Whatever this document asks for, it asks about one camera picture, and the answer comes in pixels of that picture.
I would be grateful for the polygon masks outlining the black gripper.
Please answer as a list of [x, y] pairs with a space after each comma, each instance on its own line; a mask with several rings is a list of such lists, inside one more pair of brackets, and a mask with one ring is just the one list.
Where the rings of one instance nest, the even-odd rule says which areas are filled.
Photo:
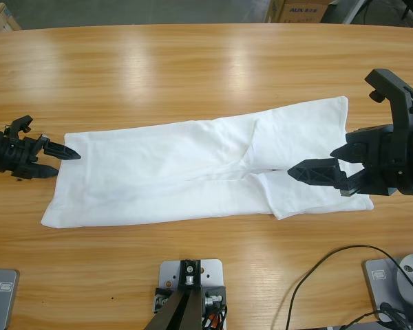
[[[299, 182], [332, 186], [343, 196], [390, 196], [399, 191], [413, 196], [413, 127], [401, 133], [391, 124], [359, 129], [346, 135], [346, 144], [330, 153], [333, 158], [305, 159], [287, 170]], [[339, 160], [363, 165], [347, 177]]]
[[0, 173], [10, 171], [12, 176], [21, 179], [56, 177], [59, 170], [48, 165], [37, 164], [38, 152], [43, 148], [46, 155], [60, 160], [79, 160], [81, 156], [73, 149], [49, 141], [45, 143], [45, 135], [37, 140], [24, 137], [11, 142], [0, 132]]

